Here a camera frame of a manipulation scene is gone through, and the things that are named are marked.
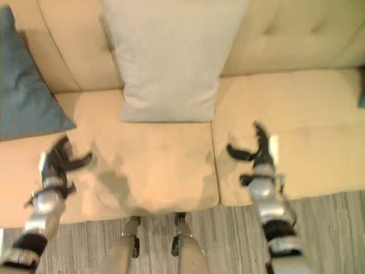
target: silver robot arm segment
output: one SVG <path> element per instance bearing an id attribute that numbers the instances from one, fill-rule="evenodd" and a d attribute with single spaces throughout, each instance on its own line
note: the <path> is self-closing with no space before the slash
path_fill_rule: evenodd
<path id="1" fill-rule="evenodd" d="M 269 152 L 269 138 L 259 124 L 255 124 L 258 151 L 241 151 L 227 146 L 231 157 L 253 161 L 252 174 L 240 176 L 256 206 L 258 221 L 269 247 L 270 261 L 267 274 L 310 274 L 309 264 L 303 255 L 302 243 L 293 226 L 293 213 L 283 203 L 275 184 L 275 166 Z"/>
<path id="2" fill-rule="evenodd" d="M 33 212 L 25 224 L 24 234 L 0 261 L 0 274 L 36 270 L 48 241 L 56 234 L 68 195 L 76 191 L 75 185 L 67 181 L 66 173 L 87 165 L 92 159 L 92 153 L 77 160 L 70 160 L 71 155 L 70 140 L 64 136 L 41 159 L 43 187 L 26 203 L 34 207 Z"/>

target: striped carpet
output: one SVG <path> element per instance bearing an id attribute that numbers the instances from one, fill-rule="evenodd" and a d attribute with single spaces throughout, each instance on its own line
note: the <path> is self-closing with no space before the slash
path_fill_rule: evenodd
<path id="1" fill-rule="evenodd" d="M 291 202 L 298 214 L 297 230 L 317 274 L 365 273 L 365 191 Z M 42 257 L 39 274 L 96 274 L 108 248 L 126 220 L 61 226 Z M 265 241 L 250 207 L 216 207 L 188 215 L 191 229 L 205 250 L 212 274 L 266 274 Z M 5 229 L 4 245 L 21 233 Z M 173 216 L 151 216 L 139 228 L 140 257 L 131 274 L 177 273 L 170 255 L 175 235 Z"/>

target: couch cushion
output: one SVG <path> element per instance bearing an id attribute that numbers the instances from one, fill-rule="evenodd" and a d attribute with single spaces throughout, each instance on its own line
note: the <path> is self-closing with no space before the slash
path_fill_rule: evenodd
<path id="1" fill-rule="evenodd" d="M 48 30 L 38 1 L 0 0 L 0 4 L 10 5 L 17 29 L 25 32 L 31 55 L 51 92 L 80 90 Z"/>
<path id="2" fill-rule="evenodd" d="M 70 174 L 78 193 L 67 201 L 62 222 L 191 211 L 218 203 L 209 123 L 120 123 L 119 90 L 56 97 L 78 126 L 68 132 L 77 153 L 92 149 L 97 159 Z M 60 136 L 0 143 L 0 207 L 11 208 L 0 216 L 0 227 L 20 226 L 27 219 L 30 210 L 23 202 L 39 188 L 40 153 Z"/>
<path id="3" fill-rule="evenodd" d="M 252 123 L 279 138 L 278 171 L 292 199 L 365 188 L 365 110 L 358 110 L 355 70 L 318 70 L 224 78 L 213 122 L 221 203 L 250 203 L 238 178 L 252 165 L 236 162 L 227 142 L 255 149 Z"/>
<path id="4" fill-rule="evenodd" d="M 250 2 L 224 75 L 365 63 L 365 1 Z"/>

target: upholstery fabric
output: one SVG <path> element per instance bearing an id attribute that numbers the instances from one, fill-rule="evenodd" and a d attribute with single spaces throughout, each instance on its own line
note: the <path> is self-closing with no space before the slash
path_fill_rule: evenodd
<path id="1" fill-rule="evenodd" d="M 13 8 L 53 93 L 123 86 L 100 0 L 0 3 Z M 250 0 L 222 75 L 355 67 L 365 64 L 364 43 L 363 0 Z"/>
<path id="2" fill-rule="evenodd" d="M 365 63 L 365 1 L 252 0 L 224 75 Z"/>
<path id="3" fill-rule="evenodd" d="M 96 158 L 89 167 L 69 174 L 78 191 L 68 198 L 62 223 L 218 204 L 209 123 L 120 123 L 124 102 L 119 90 L 72 92 L 56 98 L 78 125 L 67 133 L 75 155 L 92 150 Z M 0 142 L 0 207 L 11 208 L 0 215 L 0 227 L 23 226 L 30 214 L 23 202 L 40 187 L 40 155 L 60 136 Z"/>
<path id="4" fill-rule="evenodd" d="M 252 123 L 261 121 L 279 140 L 278 172 L 291 199 L 365 189 L 365 110 L 357 109 L 356 70 L 313 70 L 224 78 L 213 122 L 221 203 L 244 206 L 238 182 L 252 164 L 226 152 L 228 142 L 257 148 Z"/>
<path id="5" fill-rule="evenodd" d="M 0 0 L 0 4 L 4 3 L 11 6 L 17 30 L 25 32 L 31 56 L 50 91 L 80 91 L 44 21 L 37 0 Z"/>
<path id="6" fill-rule="evenodd" d="M 9 6 L 0 6 L 0 48 L 0 140 L 74 128 L 42 82 Z"/>
<path id="7" fill-rule="evenodd" d="M 104 0 L 128 122 L 206 122 L 247 0 Z"/>

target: couch backrest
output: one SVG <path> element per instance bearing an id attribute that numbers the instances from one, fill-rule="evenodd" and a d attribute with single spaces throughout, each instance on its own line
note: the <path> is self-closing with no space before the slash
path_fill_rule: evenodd
<path id="1" fill-rule="evenodd" d="M 0 0 L 13 8 L 52 92 L 123 85 L 99 1 Z M 364 0 L 252 0 L 222 75 L 364 63 Z"/>

